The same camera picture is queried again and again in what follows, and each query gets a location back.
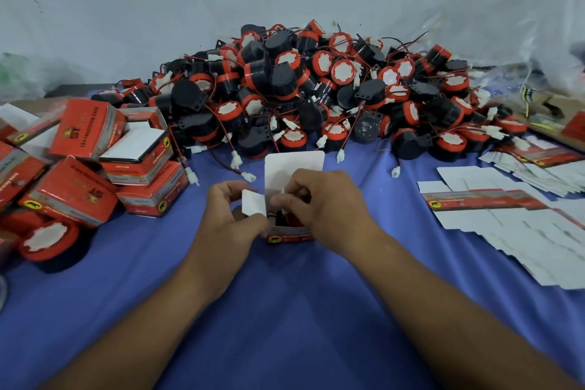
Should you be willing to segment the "greenish plastic bag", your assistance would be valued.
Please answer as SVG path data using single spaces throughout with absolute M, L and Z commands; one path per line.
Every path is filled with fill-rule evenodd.
M 0 104 L 43 98 L 61 81 L 60 68 L 47 59 L 0 52 Z

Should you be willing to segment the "single black red buzzer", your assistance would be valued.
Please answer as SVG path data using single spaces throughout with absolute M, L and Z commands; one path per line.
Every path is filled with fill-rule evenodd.
M 17 250 L 41 272 L 56 274 L 85 258 L 96 232 L 97 229 L 55 219 L 21 238 Z

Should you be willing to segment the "brown cardboard box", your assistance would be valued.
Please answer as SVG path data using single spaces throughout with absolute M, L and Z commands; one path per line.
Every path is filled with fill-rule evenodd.
M 532 131 L 585 154 L 585 100 L 525 85 L 519 116 Z

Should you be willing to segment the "person's left hand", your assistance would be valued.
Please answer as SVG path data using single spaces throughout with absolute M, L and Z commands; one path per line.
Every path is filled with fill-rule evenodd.
M 232 234 L 235 222 L 231 205 L 250 190 L 243 180 L 212 185 L 207 205 L 186 256 L 192 270 L 208 282 L 230 282 L 247 259 L 254 240 L 240 240 Z

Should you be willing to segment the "person's right forearm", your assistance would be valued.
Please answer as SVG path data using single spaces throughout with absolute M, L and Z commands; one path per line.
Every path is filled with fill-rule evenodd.
M 585 390 L 380 229 L 347 243 L 344 257 L 380 295 L 446 388 Z

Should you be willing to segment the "person's left forearm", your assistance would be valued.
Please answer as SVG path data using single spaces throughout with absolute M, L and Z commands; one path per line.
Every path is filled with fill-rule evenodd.
M 196 318 L 245 257 L 186 258 L 173 275 L 39 390 L 153 390 Z

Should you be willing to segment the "pile of flat white cartons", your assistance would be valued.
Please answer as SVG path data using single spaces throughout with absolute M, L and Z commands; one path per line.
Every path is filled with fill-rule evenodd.
M 585 155 L 529 136 L 479 161 L 418 182 L 443 228 L 481 236 L 542 286 L 585 289 Z

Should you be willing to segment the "clear plastic bag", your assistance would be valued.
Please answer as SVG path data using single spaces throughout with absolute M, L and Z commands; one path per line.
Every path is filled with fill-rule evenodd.
M 386 28 L 477 66 L 530 64 L 585 100 L 585 0 L 440 0 L 406 5 Z

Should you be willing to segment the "blue table cloth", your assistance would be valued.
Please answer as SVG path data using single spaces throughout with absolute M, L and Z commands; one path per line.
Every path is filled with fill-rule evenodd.
M 236 175 L 194 155 L 189 186 L 163 218 L 115 214 L 86 257 L 45 274 L 7 272 L 0 313 L 0 390 L 31 390 L 158 288 L 185 256 L 208 188 Z M 585 290 L 539 285 L 474 233 L 445 230 L 419 193 L 446 164 L 401 163 L 382 144 L 351 142 L 345 170 L 376 221 L 452 283 L 585 383 Z M 166 390 L 425 390 L 438 385 L 355 269 L 317 243 L 256 241 L 225 294 L 186 335 L 157 388 Z

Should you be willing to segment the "person's right hand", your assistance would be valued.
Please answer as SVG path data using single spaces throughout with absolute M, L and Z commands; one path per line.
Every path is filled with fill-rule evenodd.
M 373 220 L 362 192 L 345 171 L 297 169 L 283 193 L 309 203 L 311 222 L 301 222 L 327 249 L 354 262 L 394 240 Z

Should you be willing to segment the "red carton box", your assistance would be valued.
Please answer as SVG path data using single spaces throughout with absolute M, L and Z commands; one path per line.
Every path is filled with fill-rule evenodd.
M 314 239 L 311 232 L 294 216 L 274 208 L 270 200 L 275 194 L 283 193 L 297 169 L 322 171 L 325 152 L 304 151 L 269 154 L 264 160 L 263 193 L 244 190 L 242 192 L 242 213 L 245 216 L 263 215 L 272 224 L 266 233 L 267 243 L 303 243 Z

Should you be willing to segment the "pile of black red buzzers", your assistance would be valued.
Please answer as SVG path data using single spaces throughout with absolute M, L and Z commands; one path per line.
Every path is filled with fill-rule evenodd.
M 341 163 L 350 140 L 390 140 L 401 163 L 425 153 L 445 162 L 494 145 L 528 151 L 527 126 L 490 93 L 473 87 L 466 61 L 443 46 L 416 52 L 417 41 L 245 25 L 229 44 L 165 62 L 152 77 L 120 80 L 90 97 L 131 119 L 170 127 L 179 161 L 229 146 L 226 165 L 247 180 L 242 158 L 267 153 L 332 152 Z

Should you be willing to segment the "stack of closed red boxes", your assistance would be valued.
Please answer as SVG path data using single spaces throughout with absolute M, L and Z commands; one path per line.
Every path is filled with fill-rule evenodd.
M 0 118 L 0 265 L 55 219 L 98 230 L 119 206 L 163 217 L 189 176 L 157 107 L 72 98 L 25 128 Z

